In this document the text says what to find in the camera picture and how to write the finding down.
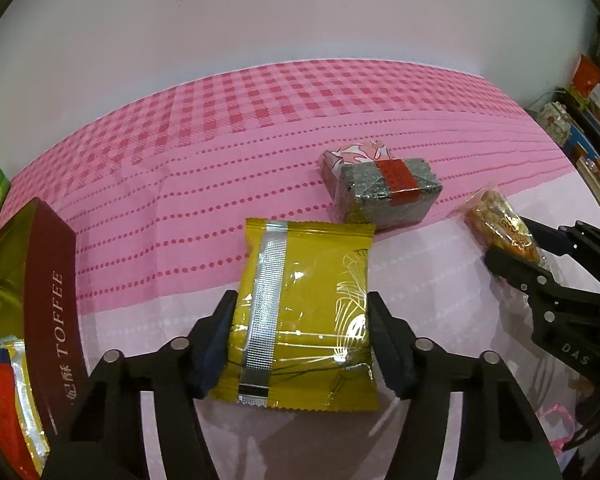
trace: table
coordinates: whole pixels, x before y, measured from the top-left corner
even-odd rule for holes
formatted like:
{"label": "table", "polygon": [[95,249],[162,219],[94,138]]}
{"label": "table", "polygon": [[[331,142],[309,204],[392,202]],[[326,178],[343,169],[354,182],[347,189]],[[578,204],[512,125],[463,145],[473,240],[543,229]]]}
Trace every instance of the table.
{"label": "table", "polygon": [[[530,313],[503,291],[454,210],[496,184],[521,215],[600,227],[600,208],[559,147],[482,78],[415,64],[312,60],[212,76],[99,118],[13,179],[0,225],[29,198],[77,232],[82,344],[93,365],[119,348],[159,348],[237,287],[244,218],[329,218],[315,161],[330,146],[380,139],[422,156],[444,191],[426,220],[378,236],[370,288],[417,335],[448,351],[506,360],[536,410],[574,407],[572,372],[530,341]],[[549,258],[558,280],[600,290],[577,264]],[[380,375],[373,413],[286,412],[197,404],[220,478],[382,478],[406,413]],[[439,478],[451,478],[461,398],[452,396]],[[162,478],[150,394],[143,425]],[[552,438],[564,428],[549,428]]]}

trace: red dotted line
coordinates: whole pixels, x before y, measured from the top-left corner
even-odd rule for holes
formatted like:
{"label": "red dotted line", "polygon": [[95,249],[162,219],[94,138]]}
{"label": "red dotted line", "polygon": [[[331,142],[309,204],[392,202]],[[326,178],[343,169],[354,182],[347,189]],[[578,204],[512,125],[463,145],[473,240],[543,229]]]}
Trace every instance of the red dotted line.
{"label": "red dotted line", "polygon": [[108,262],[104,262],[104,263],[100,263],[100,264],[96,264],[94,266],[91,267],[85,267],[84,269],[79,270],[76,274],[79,276],[81,274],[86,274],[87,272],[91,272],[93,270],[98,270],[98,269],[103,269],[104,267],[113,267],[117,264],[123,264],[125,263],[127,260],[131,261],[131,260],[136,260],[138,258],[141,258],[142,256],[154,251],[157,248],[160,247],[166,247],[169,244],[171,245],[176,245],[176,244],[184,244],[184,243],[193,243],[195,242],[199,242],[200,240],[207,240],[208,238],[211,237],[217,237],[218,235],[224,235],[227,233],[233,233],[235,230],[242,230],[243,229],[243,225],[240,224],[236,227],[229,227],[227,229],[220,229],[220,231],[213,231],[212,233],[206,233],[204,235],[199,235],[196,237],[188,237],[188,238],[180,238],[178,240],[176,240],[175,238],[172,238],[171,241],[169,240],[165,240],[163,242],[155,242],[154,244],[152,244],[150,247],[147,247],[145,249],[143,249],[142,251],[140,251],[139,253],[136,254],[130,254],[129,256],[122,256],[121,258],[115,258],[111,261]]}
{"label": "red dotted line", "polygon": [[[222,166],[227,166],[228,164],[233,164],[235,162],[241,162],[241,161],[242,161],[242,159],[232,160],[231,162],[225,162],[224,164],[222,164]],[[261,173],[256,173],[255,176],[261,177],[263,175],[268,175],[270,173],[277,173],[279,171],[291,170],[293,168],[300,168],[300,167],[305,167],[305,166],[312,166],[314,164],[315,164],[315,161],[312,161],[312,160],[309,161],[309,162],[299,162],[298,164],[293,164],[292,166],[291,165],[286,166],[286,167],[281,166],[280,168],[273,168],[272,170],[267,170],[267,171],[263,171]],[[218,164],[218,165],[213,164],[213,165],[209,166],[209,169],[213,169],[216,166],[220,166],[220,164]],[[120,200],[124,200],[125,198],[130,197],[131,195],[135,194],[136,192],[147,188],[147,186],[156,186],[157,184],[160,184],[160,183],[164,182],[165,180],[167,180],[168,178],[171,178],[173,176],[181,176],[181,175],[186,175],[186,174],[189,174],[189,173],[194,173],[194,170],[190,170],[190,171],[177,171],[176,173],[171,173],[171,174],[169,174],[169,175],[161,178],[160,180],[157,180],[153,184],[145,184],[142,187],[137,187],[137,188],[131,190],[130,192],[128,192],[128,193],[126,193],[126,194],[124,194],[122,196],[116,197],[116,198],[114,198],[112,200],[109,200],[107,202],[103,202],[102,204],[97,205],[96,207],[93,207],[91,209],[82,211],[82,212],[78,213],[77,215],[72,216],[71,218],[69,218],[67,220],[67,222],[71,222],[71,221],[79,218],[80,216],[83,216],[83,215],[86,215],[88,213],[94,212],[94,211],[96,211],[98,209],[102,209],[103,207],[106,207],[106,206],[108,206],[110,204],[113,204],[115,202],[119,202]],[[249,175],[249,178],[254,178],[255,176],[254,175]],[[191,190],[186,190],[186,191],[179,191],[179,192],[176,192],[176,193],[169,193],[169,194],[164,194],[164,195],[158,195],[155,199],[151,200],[150,202],[147,202],[146,206],[149,206],[152,203],[155,203],[156,200],[160,200],[161,198],[170,198],[170,197],[173,197],[173,196],[195,194],[197,192],[202,192],[205,189],[209,190],[209,189],[212,189],[212,188],[217,188],[217,187],[222,187],[222,186],[229,186],[231,184],[235,184],[236,182],[240,182],[240,181],[244,181],[244,180],[247,180],[246,176],[242,176],[242,177],[238,177],[238,178],[230,178],[229,180],[225,180],[224,182],[219,182],[219,183],[212,184],[212,185],[206,186],[206,187],[199,187],[197,189],[191,189]]]}
{"label": "red dotted line", "polygon": [[[208,209],[200,209],[197,211],[178,213],[178,214],[172,213],[168,216],[165,215],[162,218],[156,217],[154,220],[151,220],[147,225],[145,225],[141,228],[131,230],[131,231],[123,233],[123,234],[119,234],[118,236],[113,236],[111,238],[107,238],[107,240],[101,240],[97,243],[93,243],[91,245],[84,246],[84,247],[80,248],[78,251],[76,251],[76,254],[80,254],[84,251],[88,251],[89,249],[93,249],[95,247],[109,244],[115,240],[122,240],[122,238],[127,238],[129,236],[137,235],[137,234],[143,232],[145,229],[148,229],[149,227],[153,226],[155,223],[160,222],[160,221],[167,221],[169,219],[176,219],[176,218],[190,218],[191,216],[198,216],[199,214],[205,214],[207,212],[211,213],[212,211],[222,209],[223,207],[230,207],[230,206],[238,205],[238,203],[244,204],[245,202],[252,202],[253,200],[259,200],[261,198],[266,198],[269,195],[275,196],[278,193],[284,193],[287,191],[292,191],[294,189],[301,189],[302,187],[317,186],[318,184],[322,184],[322,181],[321,180],[312,180],[311,182],[303,182],[302,184],[295,184],[294,186],[286,186],[286,188],[281,187],[279,189],[273,189],[268,192],[264,192],[262,194],[256,194],[254,196],[248,196],[247,198],[241,198],[240,200],[232,200],[231,202],[225,202],[222,205],[211,206]],[[125,214],[115,215],[111,219],[120,218],[122,216],[126,216],[127,214],[128,214],[128,212]],[[78,234],[82,234],[86,230],[91,229],[93,227],[97,227],[99,224],[106,223],[106,222],[110,221],[111,219],[103,220],[102,222],[99,222],[98,224],[94,224],[93,226],[91,226],[89,228],[85,228],[81,231],[78,231]]]}
{"label": "red dotted line", "polygon": [[442,158],[429,159],[430,164],[437,162],[450,162],[452,160],[461,160],[463,158],[475,158],[478,156],[489,156],[489,155],[510,155],[511,153],[545,153],[547,150],[501,150],[497,152],[484,152],[484,153],[469,153],[467,155],[454,155],[444,156]]}
{"label": "red dotted line", "polygon": [[[560,168],[555,168],[553,170],[544,170],[544,171],[537,171],[536,173],[530,174],[530,175],[525,175],[525,176],[518,176],[516,178],[512,178],[511,180],[506,180],[504,182],[500,182],[498,184],[498,186],[507,186],[508,184],[513,184],[514,182],[519,182],[520,180],[528,180],[530,178],[535,178],[536,176],[540,176],[542,174],[549,174],[549,173],[557,173],[558,171],[564,170],[566,168],[570,168],[571,165],[567,164],[565,166],[561,166]],[[458,200],[460,198],[464,198],[466,196],[472,195],[476,192],[476,190],[471,190],[471,191],[466,191],[464,193],[460,193],[457,195],[453,195],[453,196],[448,196],[446,198],[441,198],[439,200],[436,200],[434,202],[434,204],[439,204],[439,203],[443,203],[443,202],[452,202],[454,200]]]}
{"label": "red dotted line", "polygon": [[[145,171],[139,171],[138,173],[126,176],[124,178],[122,178],[120,181],[118,181],[115,184],[110,184],[108,186],[102,187],[100,189],[97,189],[85,196],[82,196],[72,202],[69,202],[65,205],[63,205],[59,211],[62,211],[64,209],[66,209],[69,206],[72,206],[74,204],[77,204],[78,202],[81,202],[82,200],[86,200],[87,198],[90,198],[94,195],[97,195],[107,189],[111,189],[112,187],[116,187],[119,184],[122,184],[123,182],[126,182],[127,180],[131,179],[131,178],[135,178],[136,176],[140,176],[143,174],[149,174],[149,173],[153,173],[154,171],[158,170],[159,168],[163,167],[164,165],[170,164],[171,162],[179,162],[182,160],[187,160],[188,158],[191,158],[192,156],[195,155],[200,155],[202,153],[209,153],[209,152],[218,152],[221,150],[227,150],[227,149],[231,149],[231,148],[237,148],[239,146],[245,146],[248,144],[255,144],[256,142],[266,142],[268,140],[272,140],[272,139],[277,139],[280,137],[289,137],[289,136],[294,136],[294,135],[301,135],[301,134],[306,134],[306,133],[310,133],[310,132],[316,132],[318,130],[325,130],[325,129],[329,129],[329,128],[351,128],[354,126],[362,126],[362,125],[368,125],[368,124],[379,124],[379,123],[395,123],[395,122],[402,122],[402,121],[415,121],[415,120],[419,120],[419,121],[439,121],[440,118],[408,118],[408,117],[404,117],[404,118],[395,118],[395,119],[378,119],[377,121],[361,121],[359,123],[347,123],[347,124],[334,124],[333,126],[330,124],[326,124],[325,126],[316,126],[315,128],[309,128],[306,130],[296,130],[294,132],[287,132],[284,134],[276,134],[276,135],[272,135],[272,136],[267,136],[267,137],[261,137],[259,139],[253,139],[253,140],[246,140],[243,142],[234,142],[233,144],[227,144],[225,146],[218,146],[216,148],[210,148],[209,150],[199,150],[196,153],[193,153],[192,155],[185,155],[185,156],[179,156],[179,157],[174,157],[171,158],[170,160],[166,160],[164,162],[161,162],[160,164],[157,164],[156,166],[152,167],[149,170],[145,170]],[[462,118],[461,120],[462,122],[481,122],[481,121],[472,121],[469,118]],[[406,132],[406,134],[418,134],[418,133],[433,133],[433,132],[448,132],[448,131],[455,131],[455,132],[460,132],[461,130],[459,129],[452,129],[452,130],[433,130],[433,131],[415,131],[415,132]],[[519,131],[506,131],[506,130],[502,130],[504,133],[512,133],[512,134],[527,134],[527,135],[545,135],[544,132],[540,131],[539,133],[531,133],[531,132],[519,132]],[[364,136],[364,137],[354,137],[352,139],[344,139],[344,140],[354,140],[355,138],[361,139],[361,138],[367,138],[368,136]]]}
{"label": "red dotted line", "polygon": [[127,288],[133,288],[135,286],[144,285],[145,283],[150,283],[152,281],[157,280],[163,276],[170,276],[171,274],[187,274],[190,272],[196,272],[197,270],[205,270],[207,267],[213,268],[216,265],[222,266],[225,263],[230,264],[233,262],[240,262],[243,258],[247,258],[249,254],[238,254],[237,256],[224,258],[223,260],[217,260],[214,262],[209,262],[206,264],[199,264],[191,267],[177,267],[175,269],[168,269],[162,272],[156,272],[154,274],[148,274],[147,276],[143,276],[140,280],[133,280],[132,282],[120,283],[118,285],[112,285],[109,287],[101,288],[100,290],[93,290],[91,292],[86,292],[84,294],[78,295],[78,300],[86,300],[89,298],[94,298],[95,296],[102,296],[103,294],[110,294],[112,292],[118,292],[120,290],[126,290]]}
{"label": "red dotted line", "polygon": [[[481,94],[481,95],[485,95],[485,96],[487,95],[485,92],[477,92],[477,93]],[[463,107],[468,108],[467,103],[462,102],[462,99],[463,98],[470,98],[471,96],[469,94],[459,93],[458,97],[460,98],[460,105],[463,106]],[[502,106],[495,106],[495,107],[493,107],[493,110],[503,110],[505,112],[508,111],[508,113],[505,113],[504,116],[508,116],[508,117],[513,118],[515,120],[519,119],[521,116],[525,116],[524,112],[521,109],[515,108],[514,107],[515,105],[513,104],[513,102],[510,102],[509,100],[503,100],[503,99],[493,98],[493,97],[491,97],[491,100],[494,101],[494,102],[496,102],[497,104],[502,104]],[[474,104],[472,104],[471,102],[469,102],[469,104],[472,107],[475,108]],[[502,116],[502,114],[499,114],[497,112],[496,113],[490,113],[490,112],[488,112],[488,113],[487,112],[478,112],[478,113],[476,113],[476,110],[470,110],[470,109],[468,109],[466,111],[461,111],[461,112],[459,112],[459,114],[471,114],[471,115],[480,114],[480,115],[489,115],[490,117],[499,117],[499,116]],[[379,121],[371,121],[371,122],[372,123],[378,123],[378,122],[401,121],[401,120],[415,120],[415,119],[416,118],[396,118],[396,119],[390,119],[390,120],[379,120]],[[439,119],[438,118],[422,118],[420,120],[439,120]],[[476,120],[471,120],[469,118],[464,118],[463,120],[465,122],[477,122]]]}
{"label": "red dotted line", "polygon": [[[274,215],[274,216],[271,217],[271,219],[275,220],[277,218],[286,218],[286,216],[295,216],[296,214],[302,214],[302,213],[305,213],[305,212],[311,212],[312,210],[320,210],[321,208],[322,209],[327,209],[331,205],[333,205],[333,202],[329,202],[328,204],[314,205],[312,207],[305,207],[304,209],[298,208],[295,211],[289,211],[288,213],[282,213],[280,215]],[[238,227],[236,227],[235,229],[241,230],[241,229],[243,229],[243,225],[238,225]],[[229,232],[233,232],[235,229],[231,227],[231,228],[228,229],[228,231]],[[184,238],[181,238],[180,240],[171,240],[171,244],[176,244],[176,243],[183,244],[185,241],[193,242],[194,239],[196,241],[199,241],[201,239],[201,237],[200,236],[197,236],[196,238],[189,237],[189,238],[187,238],[187,240],[185,240]],[[163,246],[169,245],[169,242],[165,241],[162,245]],[[160,243],[159,242],[156,243],[154,246],[151,246],[149,249],[141,251],[138,254],[135,254],[134,256],[117,258],[116,260],[113,260],[112,262],[105,262],[104,264],[98,264],[98,265],[90,267],[88,269],[83,269],[83,270],[79,271],[78,274],[85,274],[87,272],[91,272],[92,270],[102,269],[104,267],[113,266],[115,264],[119,264],[119,263],[125,262],[127,260],[136,259],[139,256],[142,256],[142,254],[147,254],[149,251],[153,251],[154,248],[157,248],[157,247],[160,247]],[[169,276],[172,273],[173,274],[179,274],[180,272],[189,272],[189,270],[191,270],[192,272],[195,272],[196,270],[199,270],[199,269],[200,270],[204,270],[207,267],[209,267],[210,269],[213,269],[216,265],[221,266],[221,265],[223,265],[225,263],[230,264],[230,263],[232,263],[232,261],[234,259],[235,259],[235,261],[239,262],[242,259],[242,256],[239,255],[239,256],[236,256],[235,258],[226,258],[224,260],[218,260],[216,262],[210,262],[208,264],[201,264],[201,265],[193,266],[193,267],[177,267],[175,269],[165,270],[164,271],[164,275],[165,276]],[[133,281],[133,282],[128,282],[128,286],[132,287],[132,286],[144,285],[145,282],[148,283],[151,280],[156,279],[156,276],[158,278],[160,278],[160,277],[163,276],[163,273],[162,272],[157,272],[156,274],[152,274],[151,276],[147,276],[146,278],[140,279],[140,281],[136,280],[136,281]],[[97,293],[91,293],[91,295],[92,296],[98,296],[98,295],[101,295],[101,294],[108,294],[109,292],[113,292],[114,290],[125,290],[125,289],[126,289],[125,285],[117,285],[115,287],[115,289],[113,287],[111,287],[111,288],[104,288],[104,289],[99,290]],[[88,296],[88,294],[83,294],[83,295],[80,295],[78,297],[78,299],[81,300],[81,299],[86,298],[86,297],[90,297],[90,296]]]}
{"label": "red dotted line", "polygon": [[420,144],[410,144],[409,146],[398,146],[396,148],[391,148],[392,150],[408,150],[411,148],[425,148],[427,146],[448,146],[451,144],[484,144],[487,142],[534,142],[539,144],[551,144],[555,146],[553,140],[550,137],[547,137],[550,142],[545,140],[524,140],[524,139],[465,139],[465,140],[439,140],[437,142],[423,142]]}
{"label": "red dotted line", "polygon": [[460,178],[462,176],[469,176],[478,173],[485,173],[487,171],[496,171],[502,170],[503,168],[517,168],[519,166],[524,166],[525,164],[537,164],[542,162],[555,162],[556,160],[563,160],[564,155],[557,156],[554,158],[544,158],[539,160],[523,160],[521,162],[510,162],[508,164],[501,164],[500,166],[490,166],[488,168],[480,168],[479,170],[474,171],[465,171],[464,173],[456,173],[449,176],[440,176],[440,180],[453,180],[454,178]]}

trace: gray wrapping paper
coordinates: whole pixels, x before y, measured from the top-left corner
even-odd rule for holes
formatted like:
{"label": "gray wrapping paper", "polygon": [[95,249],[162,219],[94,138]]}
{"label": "gray wrapping paper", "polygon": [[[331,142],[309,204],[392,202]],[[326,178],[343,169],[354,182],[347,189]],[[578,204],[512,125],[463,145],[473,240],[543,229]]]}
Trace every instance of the gray wrapping paper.
{"label": "gray wrapping paper", "polygon": [[423,158],[405,158],[402,162],[411,172],[413,189],[396,189],[395,183],[391,186],[376,162],[344,165],[334,198],[338,221],[372,223],[377,229],[422,221],[442,192],[442,184]]}

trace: silver seal strip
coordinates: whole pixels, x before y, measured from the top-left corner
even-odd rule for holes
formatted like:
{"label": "silver seal strip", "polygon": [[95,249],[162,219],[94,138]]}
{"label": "silver seal strip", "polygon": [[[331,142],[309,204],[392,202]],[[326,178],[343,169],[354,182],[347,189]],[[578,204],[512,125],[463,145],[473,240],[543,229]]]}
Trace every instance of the silver seal strip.
{"label": "silver seal strip", "polygon": [[267,405],[285,257],[286,222],[269,220],[260,243],[238,386],[243,404]]}
{"label": "silver seal strip", "polygon": [[29,383],[29,374],[26,366],[26,351],[24,341],[17,338],[5,338],[7,340],[6,346],[13,346],[13,354],[9,352],[11,359],[11,368],[13,369],[13,379],[16,386],[17,400],[20,401],[20,406],[16,406],[18,414],[22,415],[22,421],[20,427],[26,432],[25,437],[29,437],[34,447],[36,457],[32,457],[34,466],[39,474],[42,473],[42,467],[45,465],[46,456],[49,453],[49,446],[46,441],[44,431],[42,430],[42,424],[40,423],[40,416],[33,399],[33,392]]}

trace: white wall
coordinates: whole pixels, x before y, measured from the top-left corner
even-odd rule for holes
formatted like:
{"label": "white wall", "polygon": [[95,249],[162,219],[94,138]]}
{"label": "white wall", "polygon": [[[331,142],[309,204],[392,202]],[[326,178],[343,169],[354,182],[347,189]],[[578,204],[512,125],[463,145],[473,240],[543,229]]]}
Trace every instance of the white wall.
{"label": "white wall", "polygon": [[588,0],[15,0],[0,21],[0,165],[169,86],[311,57],[479,73],[522,104],[571,76]]}

